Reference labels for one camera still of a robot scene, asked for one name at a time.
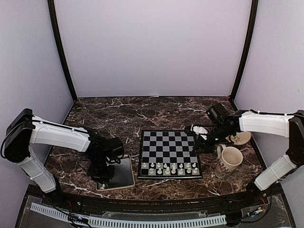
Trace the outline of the metal tray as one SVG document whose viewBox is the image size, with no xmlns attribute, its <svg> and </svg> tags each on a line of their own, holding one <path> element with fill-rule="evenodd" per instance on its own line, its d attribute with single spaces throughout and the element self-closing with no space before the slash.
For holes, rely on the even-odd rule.
<svg viewBox="0 0 304 228">
<path fill-rule="evenodd" d="M 115 171 L 113 178 L 108 183 L 97 182 L 95 185 L 97 191 L 120 190 L 135 186 L 132 161 L 129 155 L 124 155 L 124 157 L 121 159 L 121 163 L 115 163 L 114 166 Z M 104 190 L 101 190 L 100 187 L 103 184 L 105 184 L 106 187 Z"/>
</svg>

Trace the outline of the black grey chessboard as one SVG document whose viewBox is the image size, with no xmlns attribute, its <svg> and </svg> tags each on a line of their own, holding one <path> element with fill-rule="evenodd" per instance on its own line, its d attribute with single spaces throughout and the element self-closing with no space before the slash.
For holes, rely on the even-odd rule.
<svg viewBox="0 0 304 228">
<path fill-rule="evenodd" d="M 141 133 L 141 143 L 139 151 L 139 163 L 138 163 L 138 179 L 146 180 L 160 180 L 160 179 L 202 179 L 203 174 L 200 168 L 200 158 L 194 153 L 193 146 L 195 139 L 192 135 L 185 133 L 184 131 L 162 131 L 162 130 L 143 130 Z M 155 169 L 154 175 L 149 175 L 149 169 L 151 163 L 154 163 L 153 169 Z M 163 173 L 159 175 L 156 167 L 157 163 L 160 163 Z M 190 163 L 192 173 L 187 173 L 186 164 Z M 172 169 L 172 164 L 176 163 L 176 174 L 166 175 L 166 168 L 163 164 L 167 163 L 167 166 Z M 179 164 L 183 163 L 184 174 L 179 175 Z M 197 173 L 193 173 L 192 164 L 196 163 L 198 168 Z"/>
</svg>

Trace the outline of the white king chess piece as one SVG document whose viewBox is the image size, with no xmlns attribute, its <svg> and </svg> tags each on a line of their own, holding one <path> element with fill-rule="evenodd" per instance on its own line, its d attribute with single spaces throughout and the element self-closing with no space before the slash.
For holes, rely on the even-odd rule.
<svg viewBox="0 0 304 228">
<path fill-rule="evenodd" d="M 175 175 L 176 174 L 176 166 L 172 166 L 171 169 L 171 174 Z"/>
</svg>

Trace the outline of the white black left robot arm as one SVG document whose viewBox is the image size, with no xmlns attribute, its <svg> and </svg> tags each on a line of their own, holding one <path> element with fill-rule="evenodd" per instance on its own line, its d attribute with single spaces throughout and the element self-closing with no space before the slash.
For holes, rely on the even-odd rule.
<svg viewBox="0 0 304 228">
<path fill-rule="evenodd" d="M 67 203 L 67 196 L 58 190 L 55 177 L 45 168 L 32 149 L 33 144 L 46 144 L 87 153 L 98 169 L 104 158 L 119 155 L 119 138 L 106 139 L 97 131 L 49 122 L 24 109 L 7 127 L 0 148 L 2 158 L 17 164 L 57 207 Z"/>
</svg>

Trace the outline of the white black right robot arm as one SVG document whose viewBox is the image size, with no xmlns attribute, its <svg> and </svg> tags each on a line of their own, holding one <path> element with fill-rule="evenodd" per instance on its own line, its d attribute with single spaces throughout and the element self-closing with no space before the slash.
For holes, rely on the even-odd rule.
<svg viewBox="0 0 304 228">
<path fill-rule="evenodd" d="M 304 164 L 304 112 L 267 113 L 238 110 L 228 114 L 222 107 L 209 109 L 213 127 L 192 124 L 189 131 L 197 139 L 194 152 L 211 153 L 214 146 L 230 135 L 253 133 L 267 168 L 247 186 L 242 201 L 253 206 L 261 193 L 284 180 Z"/>
</svg>

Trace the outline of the cream floral mug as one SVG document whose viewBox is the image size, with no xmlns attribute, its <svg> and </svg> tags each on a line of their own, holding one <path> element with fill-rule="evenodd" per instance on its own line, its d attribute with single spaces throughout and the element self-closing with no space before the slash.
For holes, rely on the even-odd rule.
<svg viewBox="0 0 304 228">
<path fill-rule="evenodd" d="M 243 162 L 242 152 L 232 146 L 219 144 L 217 154 L 215 176 L 221 180 L 227 179 Z"/>
</svg>

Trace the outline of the round wooden bird coaster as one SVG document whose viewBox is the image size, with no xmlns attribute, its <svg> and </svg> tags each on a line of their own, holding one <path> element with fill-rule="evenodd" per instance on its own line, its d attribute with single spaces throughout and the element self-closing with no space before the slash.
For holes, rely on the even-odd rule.
<svg viewBox="0 0 304 228">
<path fill-rule="evenodd" d="M 230 135 L 226 137 L 226 140 L 236 146 L 241 146 L 247 144 L 251 140 L 251 137 L 252 134 L 250 132 L 241 132 L 237 133 L 236 136 Z"/>
</svg>

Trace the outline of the black right frame post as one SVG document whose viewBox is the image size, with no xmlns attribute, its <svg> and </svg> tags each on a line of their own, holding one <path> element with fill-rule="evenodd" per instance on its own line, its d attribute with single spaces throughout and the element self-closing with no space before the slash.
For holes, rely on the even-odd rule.
<svg viewBox="0 0 304 228">
<path fill-rule="evenodd" d="M 257 8 L 258 8 L 258 2 L 259 0 L 252 0 L 251 1 L 251 9 L 250 9 L 250 14 L 249 14 L 249 20 L 248 20 L 248 27 L 247 27 L 247 32 L 246 32 L 246 37 L 244 41 L 244 46 L 243 46 L 243 51 L 239 63 L 239 67 L 237 70 L 235 82 L 232 87 L 231 94 L 229 95 L 229 101 L 231 103 L 234 102 L 238 89 L 241 83 L 241 79 L 245 70 L 245 66 L 247 63 L 247 57 L 249 54 L 250 46 L 251 46 L 251 41 L 252 41 L 252 36 L 254 32 L 254 27 L 255 27 L 255 22 L 256 22 L 256 17 L 257 17 Z"/>
</svg>

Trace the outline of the black frame post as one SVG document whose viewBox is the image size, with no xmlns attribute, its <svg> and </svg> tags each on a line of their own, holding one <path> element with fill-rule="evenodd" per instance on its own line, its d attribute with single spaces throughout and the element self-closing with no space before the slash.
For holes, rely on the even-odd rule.
<svg viewBox="0 0 304 228">
<path fill-rule="evenodd" d="M 66 59 L 65 52 L 64 52 L 64 47 L 63 47 L 63 43 L 61 40 L 59 24 L 58 24 L 58 20 L 57 20 L 55 1 L 48 0 L 47 3 L 48 3 L 49 16 L 50 16 L 50 20 L 51 20 L 51 25 L 52 25 L 53 35 L 54 35 L 54 39 L 55 39 L 55 43 L 56 43 L 56 47 L 57 47 L 58 56 L 60 59 L 60 63 L 62 66 L 62 70 L 64 73 L 64 77 L 65 77 L 70 95 L 72 97 L 73 102 L 75 102 L 78 99 L 78 97 L 76 95 L 76 90 L 75 90 L 75 87 L 74 87 L 74 84 L 72 81 L 72 77 L 71 77 L 71 74 L 70 74 L 70 71 L 68 68 L 67 59 Z"/>
<path fill-rule="evenodd" d="M 231 94 L 229 95 L 229 101 L 231 103 L 234 102 L 238 89 L 241 83 L 241 79 L 245 70 L 245 66 L 247 63 L 247 57 L 249 54 L 250 46 L 251 46 L 251 41 L 252 41 L 252 36 L 254 32 L 254 27 L 255 27 L 255 22 L 256 22 L 256 17 L 257 17 L 257 8 L 258 8 L 258 2 L 259 0 L 252 0 L 251 1 L 251 9 L 250 9 L 250 14 L 249 14 L 249 20 L 248 20 L 248 27 L 247 27 L 247 32 L 246 32 L 246 37 L 244 41 L 244 46 L 243 46 L 243 51 L 239 63 L 239 67 L 237 70 L 235 82 L 232 87 Z"/>
</svg>

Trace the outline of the black left frame post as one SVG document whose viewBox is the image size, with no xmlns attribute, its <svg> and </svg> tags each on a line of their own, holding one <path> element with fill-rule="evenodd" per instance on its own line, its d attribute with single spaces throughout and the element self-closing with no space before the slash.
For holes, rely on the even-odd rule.
<svg viewBox="0 0 304 228">
<path fill-rule="evenodd" d="M 66 59 L 65 52 L 64 52 L 64 47 L 63 47 L 63 43 L 61 40 L 59 24 L 58 24 L 58 20 L 57 20 L 55 1 L 48 0 L 47 3 L 48 3 L 49 16 L 50 16 L 50 20 L 51 20 L 51 25 L 52 25 L 53 35 L 54 35 L 54 39 L 55 39 L 55 43 L 56 43 L 56 47 L 57 47 L 58 56 L 60 59 L 60 63 L 62 66 L 62 70 L 64 73 L 64 77 L 65 77 L 70 95 L 72 97 L 73 102 L 75 102 L 78 99 L 78 97 L 76 95 L 76 90 L 75 90 L 75 87 L 74 87 L 74 84 L 72 81 L 72 77 L 71 77 L 71 74 L 70 74 L 70 71 L 68 68 L 67 59 Z"/>
</svg>

